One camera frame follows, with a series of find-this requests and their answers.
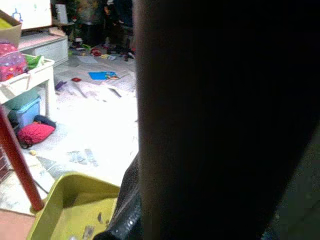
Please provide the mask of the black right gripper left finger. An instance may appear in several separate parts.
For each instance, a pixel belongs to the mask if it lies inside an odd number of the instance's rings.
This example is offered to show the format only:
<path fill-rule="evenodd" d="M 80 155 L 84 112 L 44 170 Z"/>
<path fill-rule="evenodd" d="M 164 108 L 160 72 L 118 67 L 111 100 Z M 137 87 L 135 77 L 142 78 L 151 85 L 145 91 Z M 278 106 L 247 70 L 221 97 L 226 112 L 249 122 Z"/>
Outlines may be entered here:
<path fill-rule="evenodd" d="M 105 231 L 95 240 L 142 240 L 142 203 L 139 186 L 139 155 L 124 173 L 114 213 Z"/>

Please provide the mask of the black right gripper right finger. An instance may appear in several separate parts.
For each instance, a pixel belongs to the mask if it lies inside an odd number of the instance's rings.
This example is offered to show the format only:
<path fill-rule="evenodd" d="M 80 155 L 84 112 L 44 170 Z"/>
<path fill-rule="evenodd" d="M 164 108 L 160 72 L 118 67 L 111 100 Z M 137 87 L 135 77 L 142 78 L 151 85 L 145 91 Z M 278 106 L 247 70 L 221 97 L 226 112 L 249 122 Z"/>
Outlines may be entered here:
<path fill-rule="evenodd" d="M 295 169 L 263 240 L 320 238 L 320 131 L 317 129 Z"/>

